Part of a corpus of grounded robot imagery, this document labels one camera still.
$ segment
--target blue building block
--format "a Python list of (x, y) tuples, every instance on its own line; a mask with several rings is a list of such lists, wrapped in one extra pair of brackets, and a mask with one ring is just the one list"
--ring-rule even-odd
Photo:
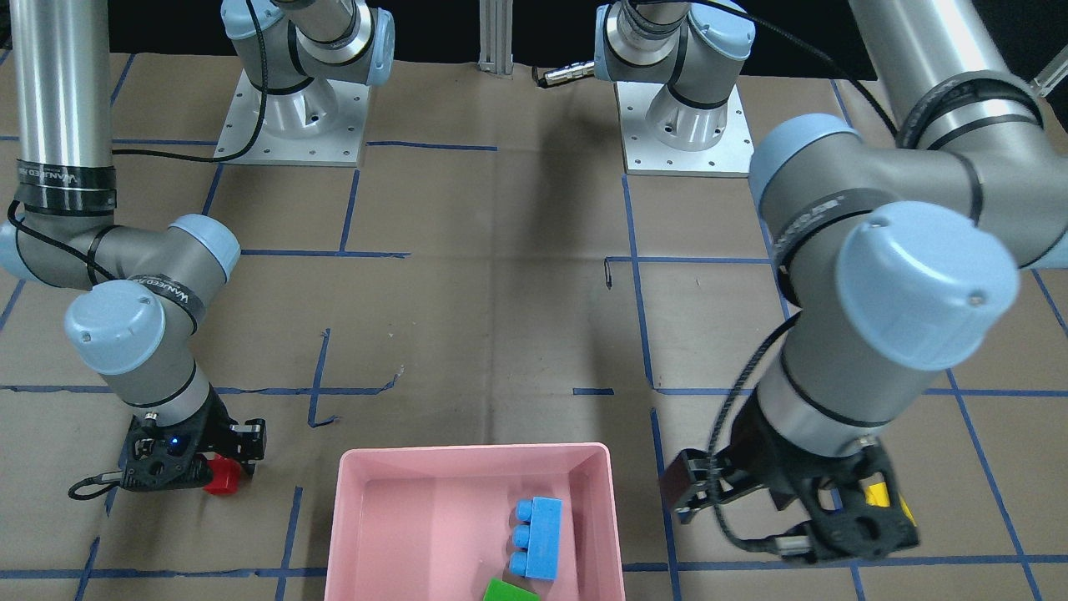
[(524, 499), (516, 505), (516, 518), (525, 523), (516, 526), (512, 535), (512, 542), (520, 549), (512, 554), (508, 565), (513, 574), (556, 580), (563, 505), (559, 499), (544, 496)]

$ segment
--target green toy block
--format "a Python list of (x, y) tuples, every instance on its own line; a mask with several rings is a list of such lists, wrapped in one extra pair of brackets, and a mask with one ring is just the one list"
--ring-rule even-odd
[(486, 587), (486, 596), (482, 601), (538, 601), (537, 595), (523, 590), (518, 586), (492, 579)]

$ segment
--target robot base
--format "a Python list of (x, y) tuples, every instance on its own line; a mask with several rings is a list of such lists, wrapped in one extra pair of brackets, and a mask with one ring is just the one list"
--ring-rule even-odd
[[(285, 138), (261, 129), (256, 143), (245, 156), (230, 160), (237, 164), (305, 164), (318, 167), (357, 167), (363, 156), (363, 130), (367, 120), (371, 89), (362, 83), (330, 81), (337, 97), (339, 114), (334, 126), (310, 138)], [(216, 156), (225, 156), (245, 147), (256, 125), (260, 92), (242, 72), (219, 133)]]
[(741, 108), (738, 88), (727, 99), (727, 125), (719, 143), (706, 151), (673, 148), (653, 133), (645, 118), (661, 83), (615, 84), (619, 104), (626, 171), (631, 175), (686, 175), (698, 177), (745, 177), (753, 156), (753, 139)]

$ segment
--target metal base plate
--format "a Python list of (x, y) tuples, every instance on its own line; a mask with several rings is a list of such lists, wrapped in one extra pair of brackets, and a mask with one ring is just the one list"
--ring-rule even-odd
[[(357, 167), (363, 155), (363, 129), (367, 120), (371, 89), (362, 83), (331, 80), (337, 96), (339, 114), (334, 127), (310, 138), (282, 138), (261, 129), (252, 148), (229, 160), (238, 164), (309, 164), (317, 167)], [(225, 156), (245, 147), (256, 126), (260, 93), (245, 72), (237, 82), (226, 123), (219, 133), (216, 156)]]
[(661, 83), (621, 81), (615, 84), (627, 173), (698, 177), (748, 176), (753, 140), (741, 108), (738, 88), (731, 91), (727, 99), (727, 126), (723, 136), (719, 143), (706, 151), (680, 151), (654, 136), (645, 121), (645, 113), (661, 88)]

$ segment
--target pink plastic tray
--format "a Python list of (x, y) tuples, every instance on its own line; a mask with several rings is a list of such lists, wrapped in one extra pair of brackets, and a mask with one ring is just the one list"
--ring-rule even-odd
[[(516, 503), (563, 501), (559, 574), (507, 571)], [(482, 601), (491, 578), (541, 601), (624, 601), (608, 448), (357, 449), (341, 458), (326, 601)]]

